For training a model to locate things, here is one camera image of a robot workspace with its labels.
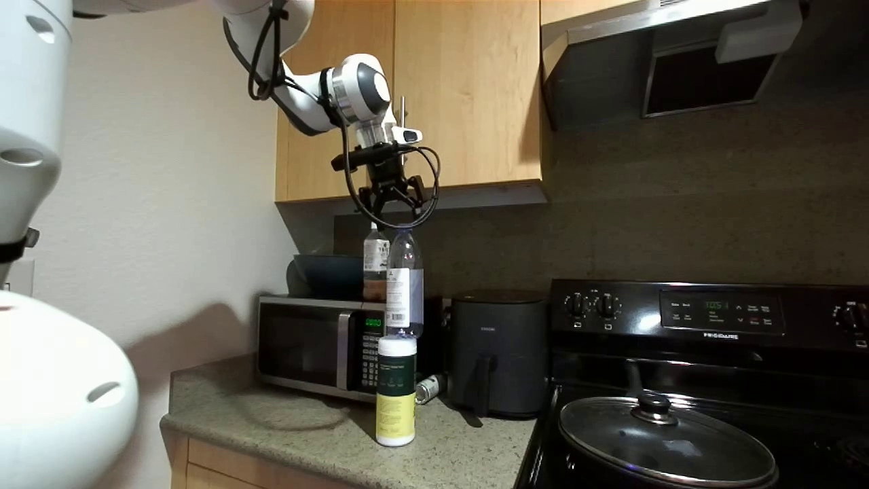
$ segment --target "metal pot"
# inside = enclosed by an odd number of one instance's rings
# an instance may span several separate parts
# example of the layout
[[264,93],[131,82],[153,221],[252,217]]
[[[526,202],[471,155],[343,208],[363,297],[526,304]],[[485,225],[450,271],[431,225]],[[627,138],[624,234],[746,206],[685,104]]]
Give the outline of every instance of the metal pot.
[[672,408],[669,396],[587,396],[560,411],[562,438],[623,484],[773,487],[773,453],[711,416]]

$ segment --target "black appliance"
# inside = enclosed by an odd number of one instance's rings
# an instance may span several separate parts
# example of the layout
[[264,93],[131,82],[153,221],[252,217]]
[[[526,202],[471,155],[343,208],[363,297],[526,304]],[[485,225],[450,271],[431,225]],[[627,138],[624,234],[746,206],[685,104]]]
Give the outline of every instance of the black appliance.
[[855,285],[555,279],[555,388],[517,487],[705,484],[632,477],[640,465],[604,465],[566,434],[575,405],[643,393],[767,445],[773,469],[756,487],[869,487],[867,332],[869,287]]
[[547,405],[547,299],[450,301],[446,400],[472,416],[532,418]]

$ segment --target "plastic bottle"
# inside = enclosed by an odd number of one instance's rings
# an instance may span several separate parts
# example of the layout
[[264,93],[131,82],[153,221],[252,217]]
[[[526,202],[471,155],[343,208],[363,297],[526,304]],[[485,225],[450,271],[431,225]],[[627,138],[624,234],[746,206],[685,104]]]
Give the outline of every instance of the plastic bottle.
[[371,222],[361,242],[361,299],[385,301],[388,237]]
[[408,445],[416,438],[416,337],[377,339],[376,441]]
[[390,242],[384,333],[424,333],[424,256],[409,232]]

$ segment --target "microwave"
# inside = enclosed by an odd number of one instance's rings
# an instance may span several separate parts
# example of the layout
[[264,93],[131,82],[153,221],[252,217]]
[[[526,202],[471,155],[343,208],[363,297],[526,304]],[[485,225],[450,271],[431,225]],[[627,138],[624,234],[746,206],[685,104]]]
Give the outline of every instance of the microwave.
[[371,403],[384,304],[257,297],[257,377],[264,382]]

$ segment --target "wall outlet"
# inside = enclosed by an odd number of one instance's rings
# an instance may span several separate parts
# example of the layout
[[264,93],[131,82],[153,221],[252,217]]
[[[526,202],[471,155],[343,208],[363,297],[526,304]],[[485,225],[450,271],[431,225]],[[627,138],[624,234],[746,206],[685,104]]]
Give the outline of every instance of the wall outlet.
[[13,260],[2,283],[2,290],[33,297],[33,270],[36,270],[33,260]]

